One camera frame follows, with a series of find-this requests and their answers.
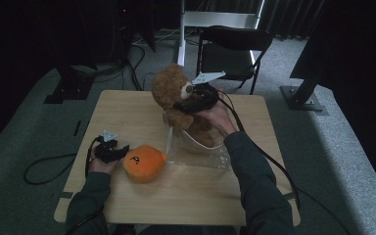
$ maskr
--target black chair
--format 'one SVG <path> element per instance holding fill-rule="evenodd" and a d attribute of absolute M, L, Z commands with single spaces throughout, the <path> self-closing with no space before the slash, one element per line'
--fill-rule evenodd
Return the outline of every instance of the black chair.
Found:
<path fill-rule="evenodd" d="M 210 26 L 200 33 L 197 76 L 202 72 L 225 71 L 220 79 L 243 81 L 253 78 L 250 94 L 255 91 L 260 61 L 267 51 L 273 36 L 259 29 Z M 260 51 L 254 61 L 252 51 Z"/>

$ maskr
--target person's arm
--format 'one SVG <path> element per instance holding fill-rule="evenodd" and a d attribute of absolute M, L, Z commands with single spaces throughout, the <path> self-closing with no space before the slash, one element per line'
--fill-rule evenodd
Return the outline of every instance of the person's arm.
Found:
<path fill-rule="evenodd" d="M 110 195 L 111 174 L 117 164 L 118 161 L 104 164 L 99 159 L 90 163 L 85 184 L 71 199 L 67 211 L 67 234 L 71 230 L 73 230 L 71 234 L 74 235 L 109 234 L 103 215 L 103 205 Z"/>
<path fill-rule="evenodd" d="M 217 102 L 212 109 L 197 113 L 223 136 L 246 211 L 248 234 L 293 234 L 292 210 L 276 187 L 276 178 L 265 157 L 250 137 L 237 131 L 227 108 Z"/>

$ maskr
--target chair backrest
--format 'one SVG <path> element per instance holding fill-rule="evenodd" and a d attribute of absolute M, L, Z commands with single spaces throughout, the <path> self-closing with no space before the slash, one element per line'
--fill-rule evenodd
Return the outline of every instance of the chair backrest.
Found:
<path fill-rule="evenodd" d="M 266 31 L 252 28 L 234 28 L 214 25 L 204 27 L 200 34 L 200 43 L 211 41 L 231 50 L 252 50 L 265 52 L 273 41 Z"/>

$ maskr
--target teddy bear's arm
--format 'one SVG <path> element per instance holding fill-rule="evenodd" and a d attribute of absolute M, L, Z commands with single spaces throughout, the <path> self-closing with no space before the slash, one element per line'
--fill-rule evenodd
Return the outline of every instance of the teddy bear's arm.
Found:
<path fill-rule="evenodd" d="M 164 112 L 164 120 L 170 126 L 188 129 L 194 121 L 194 117 L 176 109 L 169 109 Z"/>

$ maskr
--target black metal base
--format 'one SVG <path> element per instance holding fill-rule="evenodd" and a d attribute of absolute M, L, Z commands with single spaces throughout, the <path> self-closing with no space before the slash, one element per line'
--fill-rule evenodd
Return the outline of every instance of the black metal base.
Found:
<path fill-rule="evenodd" d="M 76 77 L 78 82 L 71 86 L 71 81 L 61 79 L 52 95 L 48 95 L 44 104 L 63 104 L 65 100 L 86 100 L 93 85 L 94 76 Z"/>
<path fill-rule="evenodd" d="M 326 110 L 325 106 L 322 106 L 319 101 L 317 100 L 315 94 L 311 94 L 309 99 L 303 104 L 296 102 L 294 99 L 294 95 L 298 90 L 299 86 L 281 86 L 280 90 L 283 93 L 283 97 L 285 98 L 288 107 L 290 110 L 298 110 L 298 111 L 314 111 L 319 116 L 329 116 L 328 111 Z"/>

